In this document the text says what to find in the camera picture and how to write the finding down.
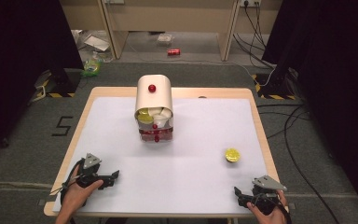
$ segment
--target cylindrical container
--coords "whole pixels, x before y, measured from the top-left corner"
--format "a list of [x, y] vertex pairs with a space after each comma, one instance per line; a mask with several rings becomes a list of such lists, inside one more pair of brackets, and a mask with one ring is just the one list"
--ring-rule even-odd
[[173, 112], [170, 80], [163, 75], [139, 78], [136, 93], [135, 119], [141, 140], [172, 140]]
[[168, 56], [180, 55], [180, 49], [168, 49]]

